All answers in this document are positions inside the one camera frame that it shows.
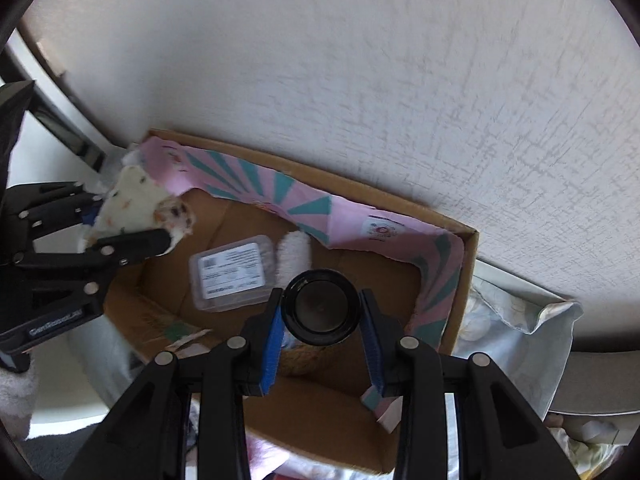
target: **white label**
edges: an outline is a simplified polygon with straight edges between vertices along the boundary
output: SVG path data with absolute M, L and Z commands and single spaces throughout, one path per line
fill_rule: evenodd
M 204 256 L 198 261 L 205 300 L 264 286 L 260 247 L 255 242 Z
M 385 242 L 395 238 L 399 234 L 404 233 L 405 227 L 393 220 L 380 218 L 377 216 L 368 216 L 362 224 L 360 235 L 370 240 L 380 240 Z

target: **black circular object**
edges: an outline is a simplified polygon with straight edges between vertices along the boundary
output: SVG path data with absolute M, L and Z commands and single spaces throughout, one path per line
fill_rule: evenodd
M 358 326 L 361 313 L 356 288 L 336 270 L 307 270 L 291 280 L 282 296 L 284 324 L 309 345 L 344 340 Z

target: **cardboard box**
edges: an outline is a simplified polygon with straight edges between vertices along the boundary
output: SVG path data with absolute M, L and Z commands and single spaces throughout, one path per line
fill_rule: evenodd
M 478 246 L 478 232 L 425 206 L 373 189 L 346 178 L 225 142 L 174 132 L 152 135 L 180 144 L 216 150 L 283 172 L 300 182 L 378 209 L 412 216 L 445 228 L 464 243 L 462 272 L 440 351 L 450 353 L 463 317 Z M 211 328 L 203 340 L 210 347 L 237 335 L 244 320 L 263 305 L 207 313 L 191 301 L 188 258 L 197 252 L 248 238 L 268 235 L 274 244 L 296 227 L 253 205 L 213 198 L 193 189 L 183 199 L 194 209 L 193 235 L 169 254 L 126 269 L 113 282 L 104 307 L 133 347 L 149 360 L 166 346 L 201 328 Z M 417 267 L 363 251 L 328 250 L 312 240 L 314 267 L 345 274 L 357 288 L 372 288 L 386 314 L 407 323 L 420 287 Z M 247 429 L 293 452 L 372 473 L 394 468 L 397 431 L 387 434 L 360 402 L 369 377 L 359 333 L 332 352 L 325 367 L 302 378 L 279 376 L 270 394 L 244 402 Z

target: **white wall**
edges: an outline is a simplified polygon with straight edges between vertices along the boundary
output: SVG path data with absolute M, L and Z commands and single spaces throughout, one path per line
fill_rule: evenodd
M 640 49 L 608 0 L 36 0 L 120 142 L 231 140 L 427 203 L 640 333 Z

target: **white container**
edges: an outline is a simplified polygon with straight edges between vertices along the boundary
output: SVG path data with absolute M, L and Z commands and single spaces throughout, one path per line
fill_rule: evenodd
M 198 310 L 222 312 L 263 303 L 275 286 L 273 244 L 258 235 L 194 254 L 189 274 Z

